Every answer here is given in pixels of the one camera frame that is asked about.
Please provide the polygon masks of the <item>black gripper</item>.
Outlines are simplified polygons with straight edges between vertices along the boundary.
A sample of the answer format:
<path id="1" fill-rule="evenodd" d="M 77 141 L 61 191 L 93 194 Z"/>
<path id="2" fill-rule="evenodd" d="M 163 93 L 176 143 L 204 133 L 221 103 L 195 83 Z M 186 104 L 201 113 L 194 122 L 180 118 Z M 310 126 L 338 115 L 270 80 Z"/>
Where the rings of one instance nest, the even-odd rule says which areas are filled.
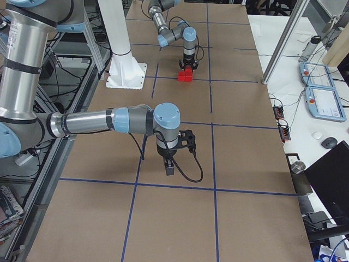
<path id="1" fill-rule="evenodd" d="M 163 157 L 166 175 L 174 175 L 175 165 L 173 162 L 173 156 L 177 153 L 178 149 L 178 146 L 166 149 L 157 145 L 157 152 Z"/>
<path id="2" fill-rule="evenodd" d="M 199 65 L 199 61 L 195 60 L 195 55 L 183 55 L 183 59 L 179 60 L 179 67 L 181 70 L 185 70 L 189 67 L 191 70 L 196 70 Z"/>

